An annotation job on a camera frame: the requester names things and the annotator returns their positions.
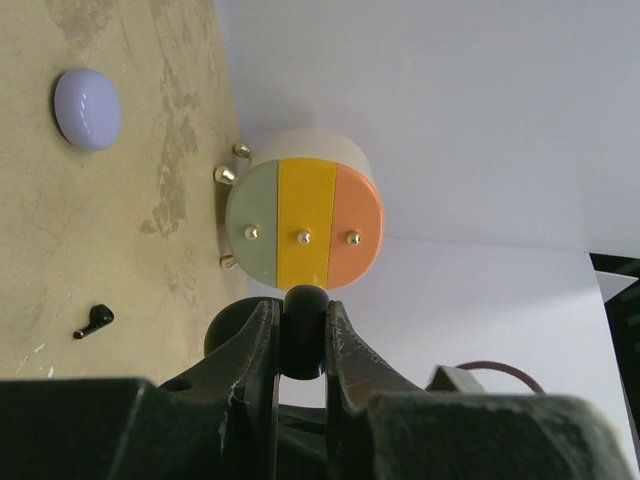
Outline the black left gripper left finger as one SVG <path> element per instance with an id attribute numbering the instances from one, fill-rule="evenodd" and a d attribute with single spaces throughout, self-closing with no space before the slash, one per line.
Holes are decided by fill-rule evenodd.
<path id="1" fill-rule="evenodd" d="M 154 385 L 141 378 L 5 381 L 5 479 L 271 479 L 281 303 L 234 303 L 236 333 Z"/>

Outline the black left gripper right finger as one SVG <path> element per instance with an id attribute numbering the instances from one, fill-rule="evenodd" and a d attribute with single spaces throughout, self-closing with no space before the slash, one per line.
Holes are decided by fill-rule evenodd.
<path id="1" fill-rule="evenodd" d="M 429 393 L 394 370 L 330 302 L 331 479 L 631 479 L 614 432 L 576 397 Z"/>

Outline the purple round earbud charging case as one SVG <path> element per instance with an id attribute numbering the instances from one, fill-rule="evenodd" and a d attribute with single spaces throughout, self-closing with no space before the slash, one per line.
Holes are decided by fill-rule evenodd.
<path id="1" fill-rule="evenodd" d="M 122 109 L 114 84 L 94 69 L 63 73 L 55 86 L 54 114 L 64 138 L 87 151 L 103 151 L 118 139 Z"/>

